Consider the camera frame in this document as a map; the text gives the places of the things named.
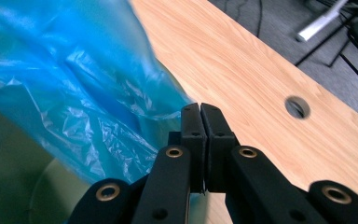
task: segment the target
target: desk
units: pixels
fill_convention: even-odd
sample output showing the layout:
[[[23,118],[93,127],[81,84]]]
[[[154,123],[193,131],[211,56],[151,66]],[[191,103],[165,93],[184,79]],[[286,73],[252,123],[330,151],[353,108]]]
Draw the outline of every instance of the desk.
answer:
[[[243,145],[257,147],[308,189],[330,179],[358,193],[358,114],[207,1],[132,0],[158,59],[197,102],[220,107]],[[310,106],[295,119],[284,106]],[[207,221],[230,221],[214,194]]]

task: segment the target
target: trash bag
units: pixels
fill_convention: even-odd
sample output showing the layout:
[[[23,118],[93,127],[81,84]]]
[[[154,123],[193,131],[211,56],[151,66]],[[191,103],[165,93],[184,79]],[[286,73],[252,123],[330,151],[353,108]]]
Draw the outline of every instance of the trash bag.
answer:
[[[146,175],[190,103],[126,0],[0,0],[0,113],[88,182]]]

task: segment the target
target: blue plastic bag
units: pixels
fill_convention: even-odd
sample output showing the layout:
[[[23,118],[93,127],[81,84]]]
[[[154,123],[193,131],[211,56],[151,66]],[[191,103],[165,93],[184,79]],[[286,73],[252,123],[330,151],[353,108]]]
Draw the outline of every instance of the blue plastic bag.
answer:
[[[146,175],[189,103],[126,0],[0,0],[0,112],[90,183]]]

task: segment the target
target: wooden tabletop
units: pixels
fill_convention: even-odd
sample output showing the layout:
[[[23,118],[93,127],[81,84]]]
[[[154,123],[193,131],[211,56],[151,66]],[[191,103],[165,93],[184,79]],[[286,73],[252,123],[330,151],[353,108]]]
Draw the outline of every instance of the wooden tabletop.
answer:
[[[207,1],[132,0],[158,59],[188,95],[222,109],[242,145],[261,149],[292,184],[330,179],[358,193],[358,113]],[[305,119],[285,108],[310,107]],[[207,221],[230,222],[224,195]]]

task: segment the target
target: gray carpet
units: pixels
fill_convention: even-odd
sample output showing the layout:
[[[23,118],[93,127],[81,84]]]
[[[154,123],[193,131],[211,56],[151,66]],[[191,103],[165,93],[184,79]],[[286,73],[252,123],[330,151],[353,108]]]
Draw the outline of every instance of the gray carpet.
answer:
[[[210,2],[256,35],[260,15],[259,0],[210,0]],[[262,0],[262,5],[263,20],[259,38],[291,63],[297,62],[340,25],[340,19],[335,19],[308,42],[297,42],[296,33],[316,19],[323,10],[326,10],[326,6],[315,0],[309,0],[307,4],[302,0]],[[342,29],[299,68],[358,112],[358,76],[341,58],[338,58],[332,68],[326,66],[345,43],[346,32],[346,29]],[[344,54],[358,68],[358,49],[349,44]]]

